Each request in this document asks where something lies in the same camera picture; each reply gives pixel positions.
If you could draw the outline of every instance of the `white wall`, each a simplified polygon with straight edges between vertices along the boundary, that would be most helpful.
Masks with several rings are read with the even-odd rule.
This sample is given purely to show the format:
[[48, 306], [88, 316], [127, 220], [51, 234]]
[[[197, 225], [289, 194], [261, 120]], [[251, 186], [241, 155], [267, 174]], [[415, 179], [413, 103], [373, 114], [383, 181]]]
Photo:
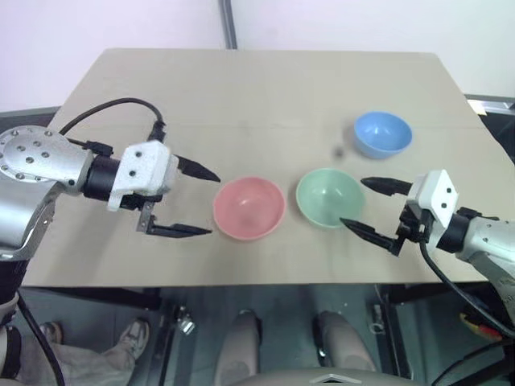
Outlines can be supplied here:
[[224, 48], [217, 0], [1, 0], [0, 112], [62, 105], [107, 47]]
[[233, 0], [239, 48], [427, 51], [467, 94], [515, 98], [515, 0]]

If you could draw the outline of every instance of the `blue bowl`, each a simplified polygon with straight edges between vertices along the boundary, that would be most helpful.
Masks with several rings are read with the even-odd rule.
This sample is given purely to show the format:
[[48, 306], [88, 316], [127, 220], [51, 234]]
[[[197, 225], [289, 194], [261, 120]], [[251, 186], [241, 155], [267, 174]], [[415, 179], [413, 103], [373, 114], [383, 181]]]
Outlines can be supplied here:
[[387, 158], [402, 152], [411, 143], [410, 126], [401, 118], [374, 111], [354, 122], [356, 147], [370, 158]]

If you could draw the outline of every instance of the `pink bowl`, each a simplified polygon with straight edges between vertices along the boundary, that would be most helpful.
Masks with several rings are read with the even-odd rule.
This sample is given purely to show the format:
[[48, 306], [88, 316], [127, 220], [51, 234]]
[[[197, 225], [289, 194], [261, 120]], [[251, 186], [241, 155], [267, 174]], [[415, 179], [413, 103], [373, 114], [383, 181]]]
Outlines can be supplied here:
[[286, 209], [277, 185], [258, 177], [244, 177], [227, 183], [215, 197], [216, 225], [238, 240], [256, 240], [272, 232]]

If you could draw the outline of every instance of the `person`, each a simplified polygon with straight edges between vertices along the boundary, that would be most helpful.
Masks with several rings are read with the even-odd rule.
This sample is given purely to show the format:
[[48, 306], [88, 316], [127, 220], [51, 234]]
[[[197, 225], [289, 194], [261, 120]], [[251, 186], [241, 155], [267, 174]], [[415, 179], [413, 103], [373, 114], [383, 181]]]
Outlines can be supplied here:
[[[136, 319], [123, 331], [114, 347], [98, 354], [63, 345], [59, 323], [47, 322], [40, 329], [56, 354], [67, 386], [126, 386], [150, 338], [149, 323]], [[18, 382], [34, 386], [56, 384], [50, 364], [33, 335], [23, 337], [20, 362]]]

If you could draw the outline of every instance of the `table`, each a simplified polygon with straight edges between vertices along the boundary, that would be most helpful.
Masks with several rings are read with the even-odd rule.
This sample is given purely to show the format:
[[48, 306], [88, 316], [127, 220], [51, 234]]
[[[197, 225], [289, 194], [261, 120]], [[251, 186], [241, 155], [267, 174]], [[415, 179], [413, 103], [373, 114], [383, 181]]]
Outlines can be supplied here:
[[[258, 175], [276, 182], [288, 204], [279, 228], [250, 243], [216, 230], [212, 199], [220, 185], [181, 176], [157, 206], [161, 223], [212, 228], [213, 234], [170, 240], [135, 232], [137, 212], [61, 196], [54, 222], [31, 262], [24, 285], [145, 286], [269, 283], [409, 283], [438, 279], [416, 245], [399, 258], [341, 229], [310, 225], [295, 187], [310, 170], [336, 167], [356, 179], [412, 181], [445, 168], [459, 205], [515, 217], [513, 165], [472, 112], [438, 58], [417, 53], [306, 51], [105, 51], [51, 122], [52, 129], [118, 97], [139, 97], [161, 109], [167, 144], [223, 180]], [[414, 142], [377, 161], [357, 153], [352, 123], [369, 110], [404, 117]], [[123, 105], [79, 124], [70, 137], [115, 147], [146, 138], [154, 117]], [[343, 158], [334, 156], [343, 147]], [[362, 220], [393, 235], [404, 198], [364, 189]], [[435, 254], [454, 281], [479, 281], [471, 266]]]

